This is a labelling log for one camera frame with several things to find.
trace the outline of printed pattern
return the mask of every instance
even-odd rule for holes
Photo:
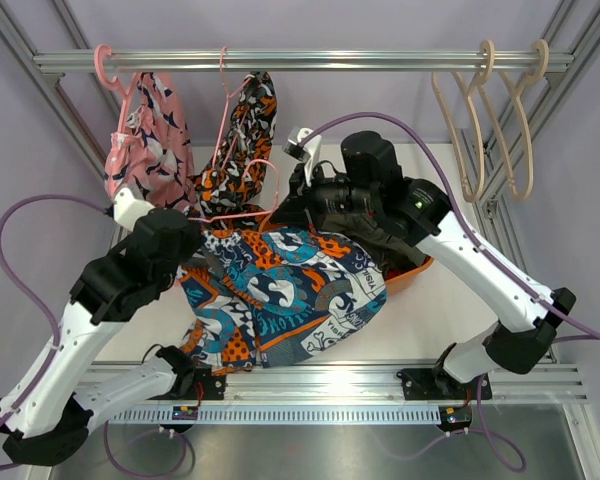
[[[231,113],[229,131],[218,149],[215,168],[212,167],[212,159],[200,175],[193,178],[206,216],[242,213],[247,202],[262,189],[265,164],[251,165],[244,179],[243,173],[250,160],[269,159],[277,99],[268,73],[249,73],[245,81],[238,105]],[[227,158],[234,142],[233,153]],[[257,218],[247,221],[247,224],[253,225]]]
[[[153,205],[188,213],[195,203],[191,140],[182,105],[165,73],[143,73],[142,105],[123,132],[111,135],[105,189],[111,198],[128,186]]]
[[[360,330],[386,301],[380,271],[344,236],[295,227],[204,235],[179,272],[197,317],[181,348],[217,373],[306,360]]]

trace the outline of hanging rod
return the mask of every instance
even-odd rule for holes
[[[229,50],[225,69],[233,71],[460,71],[484,68],[483,52],[473,50]],[[94,72],[93,50],[40,53],[33,58],[42,73]],[[535,51],[500,51],[494,70],[522,71],[539,60]],[[119,50],[105,61],[111,72],[197,71],[215,72],[219,50]],[[552,51],[547,72],[567,70],[573,55]]]

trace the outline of cable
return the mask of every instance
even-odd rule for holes
[[[143,432],[143,433],[141,433],[139,435],[139,437],[145,437],[145,436],[148,436],[151,433],[154,433],[154,431]],[[171,469],[169,469],[168,472],[165,472],[165,473],[156,473],[156,474],[137,473],[137,472],[134,472],[133,470],[129,470],[128,468],[122,466],[116,460],[116,458],[113,456],[113,452],[111,451],[111,445],[109,445],[109,422],[105,422],[105,424],[104,424],[104,430],[103,430],[104,451],[106,452],[107,458],[109,459],[109,461],[111,462],[111,464],[118,471],[124,473],[125,475],[130,475],[130,476],[135,477],[135,478],[162,478],[162,477],[166,477],[168,475],[174,474],[175,472],[177,472],[180,469],[180,467],[184,463],[185,459],[187,458],[187,446],[189,448],[191,448],[191,451],[193,452],[193,446],[191,445],[191,442],[189,442],[189,439],[187,437],[185,437],[181,433],[176,432],[175,430],[169,430],[169,434],[173,434],[173,435],[177,436],[180,439],[181,445],[182,445],[182,452],[181,452],[180,458],[178,459],[178,461],[176,462],[176,464],[173,467],[171,467]]]
[[[462,408],[466,407],[467,405],[469,405],[470,401],[471,401],[471,387],[467,388],[467,398],[460,408],[462,409]]]
[[[421,150],[424,152],[426,157],[431,162],[431,165],[433,166],[436,173],[438,174],[438,177],[440,178],[442,185],[444,186],[444,189],[447,192],[447,195],[449,196],[449,201],[451,202],[451,208],[452,208],[453,212],[456,214],[458,223],[460,224],[460,226],[461,226],[462,230],[464,231],[464,233],[466,234],[467,238],[469,238],[471,240],[471,242],[478,249],[478,251],[482,251],[482,253],[489,259],[489,261],[493,265],[496,266],[496,268],[498,268],[510,280],[512,280],[516,285],[518,285],[525,293],[527,293],[532,299],[534,299],[534,301],[538,302],[540,305],[542,305],[544,308],[546,308],[549,312],[556,315],[563,322],[568,323],[569,325],[571,325],[585,333],[585,335],[573,335],[573,336],[569,336],[569,337],[558,338],[554,341],[554,343],[562,343],[562,342],[568,342],[568,341],[574,341],[574,340],[600,340],[600,332],[598,332],[590,327],[587,327],[586,325],[571,318],[569,315],[562,313],[560,310],[558,310],[552,304],[550,304],[547,300],[545,300],[538,292],[536,292],[533,288],[531,288],[529,285],[527,285],[521,278],[519,278],[512,270],[510,270],[504,263],[502,263],[489,250],[480,248],[480,247],[482,247],[482,243],[480,242],[478,237],[473,233],[470,225],[464,219],[464,216],[462,215],[462,212],[460,211],[460,206],[458,204],[458,201],[456,200],[455,195],[453,194],[453,190],[451,189],[451,184],[449,183],[449,179],[444,174],[442,166],[440,165],[438,160],[435,158],[435,155],[429,149],[429,147],[424,142],[424,140],[422,140],[422,138],[411,127],[409,127],[404,122],[402,122],[402,121],[398,120],[397,118],[392,117],[390,115],[385,115],[383,113],[378,113],[378,112],[352,113],[350,115],[345,115],[343,117],[332,120],[331,122],[325,123],[321,127],[318,127],[316,130],[314,130],[312,133],[310,133],[307,137],[305,137],[299,143],[299,146],[304,147],[314,137],[316,137],[317,135],[321,135],[322,133],[329,130],[330,128],[335,127],[336,125],[339,125],[344,122],[348,122],[350,120],[359,119],[359,118],[378,118],[380,120],[385,120],[389,123],[393,123],[394,125],[397,125],[402,130],[404,130],[407,133],[407,135],[409,135],[418,144],[418,146],[421,148]],[[470,429],[469,431],[485,435],[487,437],[489,445],[491,446],[491,449],[493,450],[493,452],[496,455],[496,457],[498,458],[498,460],[500,460],[500,462],[505,467],[507,467],[509,470],[511,470],[513,472],[524,472],[527,468],[527,462],[526,462],[526,459],[525,459],[522,451],[512,441],[510,441],[506,437],[504,437],[496,432],[491,432],[487,427],[487,424],[484,420],[483,411],[482,411],[482,379],[483,378],[484,378],[484,375],[482,375],[478,381],[478,391],[477,391],[477,395],[476,395],[478,416],[480,417],[480,420],[482,422],[483,430],[474,428],[474,429]],[[521,461],[521,465],[519,467],[512,465],[504,458],[502,453],[496,447],[495,442],[493,440],[494,438],[498,438],[498,439],[504,441],[511,448],[513,448],[515,450],[515,452],[520,457],[520,461]],[[423,450],[421,450],[421,452],[416,454],[416,458],[419,455],[421,455],[422,453],[426,452],[429,448],[436,445],[437,443],[438,443],[437,441],[429,443],[429,445],[427,445]]]
[[[18,275],[16,275],[16,273],[13,271],[11,266],[7,263],[7,260],[4,257],[4,251],[2,248],[2,233],[4,231],[4,227],[5,227],[5,224],[7,223],[7,220],[9,220],[9,218],[15,212],[20,210],[25,205],[29,205],[30,203],[35,203],[35,202],[39,202],[42,200],[68,200],[70,202],[75,202],[75,203],[79,203],[81,205],[86,205],[87,207],[93,208],[94,210],[97,210],[104,214],[106,214],[106,211],[103,207],[100,207],[99,205],[96,205],[95,203],[92,203],[89,200],[84,200],[82,198],[78,198],[73,195],[47,194],[47,195],[35,195],[33,197],[28,197],[23,200],[20,200],[19,202],[16,202],[15,204],[13,204],[2,215],[2,217],[0,217],[0,268],[2,268],[2,271],[9,278],[9,280],[11,280],[13,282],[13,284],[16,287],[18,287],[18,289],[22,293],[24,293],[29,298],[29,300],[31,300],[42,311],[42,313],[46,317],[47,321],[49,322],[51,331],[53,332],[53,345],[55,347],[59,347],[60,346],[60,328],[58,327],[58,321],[56,320],[55,316],[53,315],[53,313],[51,312],[49,307],[40,299],[40,297],[38,297],[29,287],[27,287],[24,284],[24,282],[20,279],[20,277],[18,277]],[[44,374],[49,369],[49,366],[51,365],[51,362],[53,361],[53,358],[55,357],[56,352],[57,352],[57,349],[54,349],[54,348],[49,350],[49,353],[47,354],[46,358],[42,362],[42,365],[40,366],[40,369],[38,370],[38,372],[34,375],[33,379],[29,383],[29,385],[27,385],[23,389],[20,396],[11,405],[11,411],[5,413],[0,418],[0,428],[5,423],[7,423],[9,418],[11,418],[11,416],[13,415],[13,412],[18,410],[18,408],[27,399],[29,394],[38,385],[38,383],[40,382],[40,380],[42,379]],[[5,465],[0,465],[0,471],[10,470],[10,469],[16,468],[18,466],[19,466],[19,464],[17,464],[17,463],[8,463]]]
[[[527,459],[524,457],[524,454],[522,453],[522,451],[513,442],[511,442],[509,440],[505,440],[509,444],[509,446],[511,448],[513,448],[516,451],[516,453],[518,454],[518,456],[520,457],[520,466],[519,467],[516,467],[515,465],[512,465],[511,463],[509,463],[507,461],[507,459],[504,458],[504,455],[502,455],[502,452],[500,452],[500,450],[498,450],[498,447],[496,446],[496,444],[493,440],[494,437],[499,438],[500,440],[502,440],[504,437],[502,437],[500,434],[496,434],[495,432],[490,431],[489,428],[487,427],[487,422],[484,419],[484,412],[482,411],[482,381],[484,380],[484,377],[485,377],[484,373],[478,377],[478,391],[476,393],[476,406],[477,406],[477,410],[478,410],[478,418],[480,418],[480,422],[482,423],[482,428],[483,428],[482,432],[487,437],[487,441],[489,442],[489,445],[491,446],[491,450],[493,451],[495,456],[498,458],[498,460],[500,460],[500,463],[502,463],[505,467],[507,467],[512,472],[522,473],[527,469]]]
[[[144,363],[147,360],[147,357],[149,356],[149,354],[151,353],[151,350],[153,350],[156,347],[164,348],[163,345],[160,345],[159,343],[154,343],[147,349],[146,352],[144,352],[144,355],[142,356],[142,360],[140,360],[140,363]]]
[[[387,455],[391,459],[396,460],[398,462],[412,462],[413,460],[417,460],[418,458],[420,458],[422,455],[424,455],[425,453],[427,453],[429,450],[431,450],[433,447],[435,447],[437,444],[439,444],[443,440],[446,440],[446,439],[452,438],[452,437],[457,437],[458,435],[463,435],[463,434],[466,435],[467,433],[475,433],[475,434],[478,434],[478,435],[487,436],[487,430],[485,428],[470,427],[470,428],[467,428],[465,430],[456,430],[455,432],[449,432],[448,435],[445,434],[445,435],[441,435],[439,437],[434,438],[428,444],[426,444],[422,449],[420,449],[418,452],[416,452],[416,453],[414,453],[412,455],[399,455],[397,453],[391,452],[382,443],[382,440],[378,437],[378,435],[376,434],[376,432],[373,431],[373,429],[371,429],[371,433],[374,436],[374,438],[376,439],[376,442],[378,443],[378,445],[380,446],[380,448],[382,449],[382,451],[385,453],[385,455]],[[520,450],[520,447],[518,447],[515,443],[513,443],[512,440],[508,439],[504,435],[501,435],[500,433],[489,432],[489,435],[491,435],[492,437],[497,438],[498,440],[500,440],[500,441],[506,443],[507,445],[509,445],[513,449],[513,451],[516,452],[516,454],[520,457],[521,463],[522,463],[522,465],[524,467],[524,469],[522,471],[526,470],[526,468],[527,468],[527,460],[526,460],[526,458],[524,456],[524,453],[522,453],[522,450]]]
[[[328,123],[325,123],[321,127],[318,127],[312,133],[310,133],[304,139],[302,139],[302,141],[298,145],[300,147],[304,147],[314,137],[316,137],[317,135],[321,135],[322,133],[329,130],[330,128],[333,128],[336,125],[340,125],[341,123],[348,122],[350,120],[355,120],[358,118],[378,118],[380,120],[385,120],[389,123],[393,123],[394,125],[397,125],[402,130],[404,130],[407,133],[407,135],[409,135],[413,139],[413,141],[418,144],[420,149],[424,152],[424,154],[427,156],[427,158],[431,162],[431,165],[433,166],[436,173],[438,174],[438,177],[440,177],[440,180],[442,181],[442,185],[444,186],[444,189],[447,192],[447,195],[449,196],[449,200],[451,202],[451,208],[453,209],[454,213],[456,214],[456,217],[458,218],[458,223],[462,227],[462,230],[467,235],[467,237],[471,240],[471,243],[473,243],[474,246],[476,248],[478,248],[479,251],[482,250],[482,253],[489,259],[489,261],[493,265],[495,265],[498,268],[498,270],[500,270],[503,274],[505,274],[511,281],[513,281],[518,287],[520,287],[526,294],[528,294],[532,299],[534,299],[534,301],[538,302],[540,305],[542,305],[544,308],[546,308],[549,312],[556,315],[563,322],[568,323],[569,325],[571,325],[571,326],[577,328],[578,330],[586,333],[587,335],[593,337],[592,339],[600,340],[600,332],[598,332],[590,327],[587,327],[586,325],[571,318],[569,315],[565,315],[564,313],[562,313],[560,310],[558,310],[552,304],[550,304],[547,300],[545,300],[538,292],[536,292],[533,288],[531,288],[529,285],[527,285],[521,278],[519,278],[513,271],[511,271],[504,263],[502,263],[493,253],[491,253],[487,249],[480,248],[480,247],[482,247],[482,243],[480,242],[478,237],[473,233],[471,226],[464,219],[464,216],[462,215],[462,212],[460,211],[460,206],[458,204],[458,201],[456,200],[455,195],[453,194],[453,191],[451,190],[451,184],[449,183],[449,179],[447,178],[447,176],[444,174],[444,171],[442,170],[442,166],[436,159],[433,152],[429,149],[427,144],[424,142],[424,140],[422,140],[422,138],[406,123],[402,122],[401,120],[398,120],[395,117],[386,115],[384,113],[379,113],[379,112],[352,113],[352,114],[345,115],[340,118],[336,118],[335,120],[332,120]]]

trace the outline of pink hanger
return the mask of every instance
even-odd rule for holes
[[[216,156],[218,155],[218,149],[220,148],[220,139],[222,139],[222,133],[224,132],[224,124],[227,121],[227,113],[229,112],[229,101],[233,97],[235,97],[238,93],[240,93],[242,91],[242,89],[246,86],[246,84],[249,83],[249,80],[247,79],[244,82],[242,82],[242,85],[240,85],[236,89],[235,92],[229,93],[229,87],[227,86],[227,79],[224,75],[224,56],[227,54],[227,48],[228,47],[222,47],[222,50],[220,50],[220,78],[222,79],[222,88],[224,89],[225,102],[224,102],[224,113],[222,114],[222,120],[220,121],[220,130],[218,131],[218,139],[216,140],[216,148],[213,151],[213,158],[211,160],[212,168],[216,167]],[[245,114],[245,116],[242,117],[242,120],[240,121],[240,127],[242,127],[242,124],[244,123],[246,118],[247,117]],[[227,155],[224,157],[224,162],[222,163],[223,167],[227,164],[228,158],[233,153],[233,150],[236,146],[236,140],[237,140],[237,137],[234,136],[233,142],[231,143],[231,146],[229,147],[229,151],[227,151]]]
[[[104,71],[104,59],[111,57],[112,53],[113,52],[109,45],[98,45],[93,53],[93,63],[95,64],[96,75],[98,76],[100,83],[102,83],[109,90],[118,93],[122,99],[122,108],[120,110],[120,118],[118,119],[118,132],[122,132],[124,129],[124,124],[127,120],[127,116],[129,115],[129,109],[131,108],[133,91],[140,80],[141,72],[136,72],[133,74],[129,88],[125,88],[117,76],[113,77],[112,80],[109,80],[109,77],[107,77],[107,74]]]
[[[247,85],[247,83],[249,83],[248,79],[245,80],[244,82],[242,82],[242,85],[240,85],[236,91],[234,91],[233,93],[230,93],[229,87],[227,86],[227,80],[224,75],[224,56],[226,55],[226,53],[227,53],[227,47],[222,47],[222,50],[220,51],[220,77],[222,78],[222,88],[224,89],[225,103],[224,103],[224,113],[222,114],[222,121],[220,123],[220,130],[218,131],[218,138],[216,140],[216,146],[215,146],[215,149],[213,152],[213,159],[211,162],[212,168],[215,168],[215,166],[216,166],[216,157],[218,155],[218,150],[220,148],[220,140],[222,139],[222,133],[224,132],[224,124],[227,121],[227,113],[229,112],[229,101],[233,97],[235,97],[238,93],[240,93],[240,91],[242,91],[242,89]],[[240,120],[239,127],[242,127],[242,124],[244,123],[246,118],[247,117],[245,114],[245,116],[242,117],[242,120]],[[233,142],[231,142],[231,146],[229,147],[229,150],[227,151],[227,155],[224,158],[221,168],[224,168],[224,166],[227,163],[227,160],[233,153],[233,150],[235,149],[235,146],[236,146],[236,140],[237,140],[237,136],[234,136]],[[269,165],[276,172],[276,193],[273,197],[273,208],[271,208],[271,210],[267,210],[264,212],[238,213],[238,214],[234,214],[234,215],[220,215],[220,216],[211,217],[211,218],[193,217],[193,218],[190,218],[190,220],[193,220],[196,222],[211,223],[216,220],[228,220],[231,218],[258,217],[260,215],[272,214],[275,211],[275,209],[278,208],[278,193],[280,191],[280,172],[278,171],[277,167],[273,163],[271,163],[269,160],[264,160],[262,158],[256,158],[256,159],[251,160],[249,163],[247,163],[247,165],[244,169],[244,172],[242,173],[243,180],[249,171],[249,167],[251,165],[255,165],[256,163],[264,163],[265,165]]]

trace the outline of metal plate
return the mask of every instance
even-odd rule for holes
[[[136,405],[109,423],[152,425],[438,425],[433,405],[280,406],[280,405]]]

